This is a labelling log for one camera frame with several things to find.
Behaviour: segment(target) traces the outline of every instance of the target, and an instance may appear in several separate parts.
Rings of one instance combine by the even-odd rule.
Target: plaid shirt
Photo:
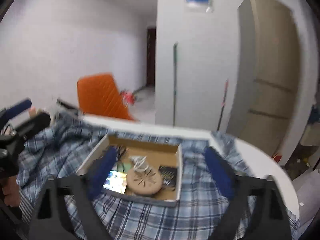
[[[17,176],[24,221],[30,222],[36,198],[48,175],[62,178],[74,174],[99,140],[105,134],[115,132],[63,117],[55,126],[29,140],[26,150],[19,156],[20,172]],[[92,204],[111,236],[115,240],[207,239],[229,204],[227,198],[220,195],[207,169],[203,153],[208,141],[125,132],[117,132],[117,136],[162,144],[181,144],[183,177],[180,202],[175,208],[129,202],[101,194]],[[233,137],[221,133],[213,133],[213,136],[223,151],[221,155],[224,159],[235,170],[252,175],[237,152]],[[66,196],[65,199],[76,234],[85,238],[73,197]],[[251,210],[254,208],[253,198],[249,207]],[[294,238],[299,221],[290,211],[288,215]],[[242,219],[236,239],[244,235],[247,225],[248,219]]]

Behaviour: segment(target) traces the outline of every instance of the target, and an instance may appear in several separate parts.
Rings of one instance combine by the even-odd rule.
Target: black booklet
[[[177,168],[175,167],[168,167],[168,166],[160,166],[159,171],[161,173],[163,179],[163,188],[167,189],[176,189],[176,182],[177,182]]]

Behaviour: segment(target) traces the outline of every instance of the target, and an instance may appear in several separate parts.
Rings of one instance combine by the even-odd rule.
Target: white crumpled cable
[[[133,169],[137,172],[144,172],[149,168],[149,164],[146,162],[146,156],[130,156],[129,159],[133,161]]]

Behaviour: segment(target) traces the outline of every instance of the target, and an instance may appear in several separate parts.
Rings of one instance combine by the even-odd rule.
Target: beige cabinet
[[[227,133],[273,155],[290,123],[300,75],[291,11],[277,0],[244,0],[235,100]]]

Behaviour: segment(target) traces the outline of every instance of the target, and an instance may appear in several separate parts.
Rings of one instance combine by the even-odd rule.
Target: human hand
[[[20,205],[19,185],[17,184],[17,176],[0,180],[2,192],[4,194],[4,203],[7,206],[18,207]]]

